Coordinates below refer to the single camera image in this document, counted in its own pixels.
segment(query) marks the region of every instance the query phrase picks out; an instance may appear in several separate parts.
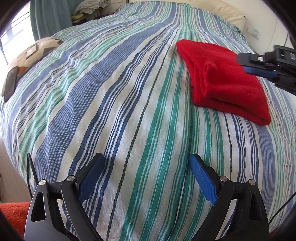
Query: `curtain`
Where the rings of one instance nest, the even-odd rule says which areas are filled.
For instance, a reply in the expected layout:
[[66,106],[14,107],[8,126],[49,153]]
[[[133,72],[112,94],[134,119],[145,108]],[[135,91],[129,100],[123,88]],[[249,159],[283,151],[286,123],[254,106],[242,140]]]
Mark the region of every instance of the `curtain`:
[[35,41],[71,27],[71,16],[82,1],[31,0],[30,18]]

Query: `bed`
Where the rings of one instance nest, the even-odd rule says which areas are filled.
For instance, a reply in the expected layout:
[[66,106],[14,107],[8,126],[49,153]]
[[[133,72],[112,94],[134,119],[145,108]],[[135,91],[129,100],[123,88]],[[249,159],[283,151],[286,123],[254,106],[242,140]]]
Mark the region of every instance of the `bed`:
[[[38,179],[49,182],[103,153],[104,172],[83,207],[105,240],[190,240],[211,208],[188,167],[193,153],[233,181],[254,179],[268,218],[295,192],[296,112],[284,91],[259,78],[268,126],[192,105],[175,43],[191,39],[253,53],[239,27],[189,4],[146,1],[54,37],[64,43],[1,103],[6,150],[24,180],[30,152]],[[60,209],[73,231],[62,203]]]

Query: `white wall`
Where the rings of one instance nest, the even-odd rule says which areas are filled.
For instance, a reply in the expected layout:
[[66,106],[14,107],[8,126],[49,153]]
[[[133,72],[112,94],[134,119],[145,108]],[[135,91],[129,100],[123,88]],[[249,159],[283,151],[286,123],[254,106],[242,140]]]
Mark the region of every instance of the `white wall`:
[[[262,0],[223,0],[234,6],[246,16],[243,34],[254,50],[263,54],[273,49],[273,45],[284,45],[287,31],[277,16]],[[260,33],[256,39],[247,32],[247,28],[255,28]]]

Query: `wall socket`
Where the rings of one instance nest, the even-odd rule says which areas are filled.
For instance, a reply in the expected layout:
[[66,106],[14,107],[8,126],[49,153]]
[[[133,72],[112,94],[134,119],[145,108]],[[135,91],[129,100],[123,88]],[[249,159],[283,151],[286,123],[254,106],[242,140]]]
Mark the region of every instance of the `wall socket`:
[[251,35],[252,35],[254,38],[256,38],[256,39],[259,39],[259,38],[260,38],[260,33],[259,33],[258,30],[255,29],[255,28],[248,27],[248,28],[247,28],[247,32],[248,32],[249,34],[251,34]]

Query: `cream headboard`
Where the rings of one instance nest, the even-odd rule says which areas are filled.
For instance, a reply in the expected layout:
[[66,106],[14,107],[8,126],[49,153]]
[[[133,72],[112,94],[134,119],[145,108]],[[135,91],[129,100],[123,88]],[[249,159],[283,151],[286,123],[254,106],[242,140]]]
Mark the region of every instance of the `cream headboard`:
[[[130,0],[136,1],[152,1],[152,0]],[[245,17],[244,14],[235,7],[221,1],[221,0],[162,0],[167,2],[188,3],[193,7],[201,8],[212,12],[232,25],[238,27],[241,31],[244,29]]]

